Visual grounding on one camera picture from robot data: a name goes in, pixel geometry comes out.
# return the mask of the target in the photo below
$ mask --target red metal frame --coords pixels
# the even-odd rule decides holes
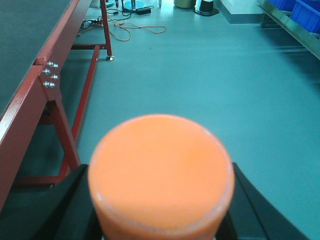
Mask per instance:
[[[47,103],[41,70],[30,69],[0,121],[0,210]]]
[[[0,137],[2,136],[0,142],[0,210],[3,207],[13,181],[15,187],[57,184],[67,176],[69,171],[75,170],[81,163],[76,145],[80,135],[100,50],[106,49],[107,56],[112,56],[105,0],[100,0],[105,43],[85,44],[81,45],[81,47],[75,45],[72,47],[90,2],[90,0],[73,0],[71,2],[0,121]],[[60,80],[54,81],[55,88],[44,87],[45,82],[53,81],[51,78],[53,74],[60,78],[61,66],[65,63],[70,49],[94,49],[72,129],[68,124],[68,119],[62,104]],[[45,75],[43,73],[43,70],[48,68],[48,61],[58,63],[60,66],[59,69],[51,68],[51,75]],[[25,130],[17,128],[22,121],[26,122],[25,125],[27,126]],[[59,174],[53,176],[17,177],[14,180],[37,123],[53,124],[55,126],[65,153]],[[17,138],[23,139],[23,146],[18,146],[19,150],[17,150]],[[14,159],[8,157],[6,160],[3,160],[2,156],[9,156],[12,152],[15,153]]]

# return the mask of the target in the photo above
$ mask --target workbench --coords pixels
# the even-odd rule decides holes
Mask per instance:
[[[80,165],[76,144],[100,50],[113,60],[105,0],[100,0],[105,43],[73,45],[90,3],[0,0],[0,211],[13,183],[57,184]],[[60,72],[71,49],[94,50],[72,128],[60,91]],[[65,154],[59,174],[17,179],[38,124],[55,127]]]

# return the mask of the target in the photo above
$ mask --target orange cap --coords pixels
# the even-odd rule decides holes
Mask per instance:
[[[212,240],[235,181],[229,155],[212,133],[166,114],[112,129],[94,151],[88,178],[110,240]]]

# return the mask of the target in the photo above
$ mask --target metal shelf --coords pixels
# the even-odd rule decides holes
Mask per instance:
[[[320,60],[320,40],[268,0],[257,0],[265,13]]]

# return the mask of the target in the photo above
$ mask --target green epoxy floor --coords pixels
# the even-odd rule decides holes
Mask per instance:
[[[134,29],[128,42],[111,37],[113,62],[101,52],[78,143],[82,162],[89,163],[99,140],[127,119],[183,116],[218,136],[264,196],[310,239],[319,239],[320,61],[280,28],[229,24],[221,13],[203,17],[171,0],[161,8],[157,1],[145,3],[155,5],[152,13],[133,15],[130,22],[167,31]],[[98,15],[91,8],[87,17]],[[102,42],[103,31],[76,41]],[[61,74],[70,118],[91,54],[72,51]],[[42,128],[48,127],[38,128],[20,175],[58,169],[61,147],[54,136],[42,141]]]

